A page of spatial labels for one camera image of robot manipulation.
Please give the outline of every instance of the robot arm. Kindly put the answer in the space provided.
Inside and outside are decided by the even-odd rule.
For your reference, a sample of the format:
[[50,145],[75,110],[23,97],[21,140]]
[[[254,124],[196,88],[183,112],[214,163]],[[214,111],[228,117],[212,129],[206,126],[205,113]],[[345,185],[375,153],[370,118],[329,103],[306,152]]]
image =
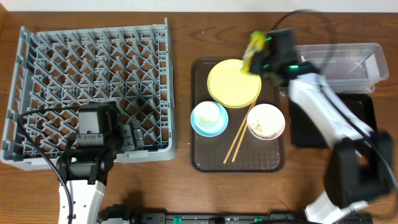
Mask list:
[[[130,150],[142,146],[142,130],[139,121],[121,125],[115,101],[82,105],[78,116],[77,148],[71,149],[75,139],[68,141],[65,152],[58,158],[57,168],[73,200],[73,224],[93,224],[97,223],[108,172],[116,154],[123,146]],[[62,186],[59,192],[58,223],[67,224],[68,199]],[[130,221],[120,218],[118,224],[123,223]]]
[[[264,75],[277,87],[288,87],[289,98],[308,114],[333,150],[325,191],[305,209],[308,221],[332,224],[391,191],[385,164],[363,135],[377,145],[389,166],[392,139],[358,119],[319,75],[319,69],[299,61],[294,45],[291,29],[255,32],[243,57],[243,70]],[[361,165],[357,154],[368,164]]]

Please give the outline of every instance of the black tray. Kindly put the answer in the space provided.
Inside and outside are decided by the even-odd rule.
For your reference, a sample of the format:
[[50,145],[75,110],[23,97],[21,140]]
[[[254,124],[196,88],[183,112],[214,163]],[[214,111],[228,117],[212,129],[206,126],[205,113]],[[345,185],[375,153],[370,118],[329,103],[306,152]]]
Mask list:
[[[377,132],[372,98],[365,94],[341,93],[337,96],[361,120]],[[289,101],[290,130],[295,147],[327,147],[322,134],[304,111]]]
[[[203,101],[214,101],[207,90],[207,77],[210,70],[219,62],[229,58],[203,58],[192,66],[192,109]],[[279,90],[269,82],[262,82],[256,104],[269,103],[280,108]],[[284,135],[277,139],[262,141],[246,130],[242,145],[231,162],[235,148],[228,162],[223,164],[232,141],[248,111],[249,106],[239,109],[226,108],[229,123],[219,136],[206,138],[191,128],[191,162],[200,172],[275,172],[285,163]]]

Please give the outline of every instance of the wooden table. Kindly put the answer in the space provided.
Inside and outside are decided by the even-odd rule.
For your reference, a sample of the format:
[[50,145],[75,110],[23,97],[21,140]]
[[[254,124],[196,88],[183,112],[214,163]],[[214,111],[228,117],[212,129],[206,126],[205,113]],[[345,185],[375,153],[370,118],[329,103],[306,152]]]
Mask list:
[[[267,30],[281,13],[147,13],[147,12],[12,12],[0,38],[0,127],[4,126],[12,71],[21,26],[32,32],[163,23],[172,28],[177,148],[175,159],[141,164],[116,164],[109,173],[101,208],[126,203],[138,211],[166,209],[178,213],[266,213],[301,210],[323,191],[330,152],[294,149],[289,124],[285,132],[285,167],[274,174],[202,174],[190,163],[191,65],[203,57],[241,57],[254,30]],[[341,43],[382,45],[390,71],[371,94],[379,129],[398,140],[398,14],[329,14]],[[312,16],[295,16],[298,44],[327,44],[328,33]],[[287,99],[282,111],[289,120]],[[58,186],[50,170],[26,172],[0,164],[0,222],[57,223]],[[383,213],[392,197],[370,211]],[[398,218],[376,223],[396,223]]]

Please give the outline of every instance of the brown tray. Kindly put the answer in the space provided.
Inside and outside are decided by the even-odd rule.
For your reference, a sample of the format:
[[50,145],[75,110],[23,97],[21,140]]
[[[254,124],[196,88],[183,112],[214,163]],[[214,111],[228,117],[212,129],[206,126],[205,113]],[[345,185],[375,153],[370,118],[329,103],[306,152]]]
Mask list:
[[[210,70],[219,62],[229,58],[203,58],[192,66],[192,108],[203,101],[214,101],[207,90]],[[256,104],[268,103],[280,108],[279,90],[269,82],[262,81],[262,88]],[[220,135],[207,138],[196,133],[191,127],[191,162],[200,172],[275,172],[285,164],[284,135],[269,141],[255,138],[246,130],[242,145],[232,157],[238,143],[232,150],[228,162],[223,164],[232,141],[238,132],[249,106],[239,109],[226,108],[229,123]]]

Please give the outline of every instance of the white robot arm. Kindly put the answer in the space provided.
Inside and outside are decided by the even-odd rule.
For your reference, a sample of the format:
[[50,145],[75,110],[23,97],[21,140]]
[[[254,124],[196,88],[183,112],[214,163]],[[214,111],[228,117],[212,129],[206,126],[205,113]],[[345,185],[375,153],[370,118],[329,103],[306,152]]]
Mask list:
[[[339,107],[340,111],[344,112],[357,127],[370,136],[373,130],[358,119],[334,94],[327,85],[324,76],[316,73],[299,75],[289,83],[289,98],[308,114],[322,133],[329,148],[333,149],[334,145],[344,138],[350,138],[355,141],[363,137],[347,123],[325,95],[321,93],[319,84],[323,86],[325,93],[333,104]],[[340,209],[330,201],[327,193],[323,192],[315,202],[305,209],[305,214],[308,221],[332,224],[352,211],[360,210],[366,206],[368,206],[367,202],[359,201],[352,203],[347,208]]]

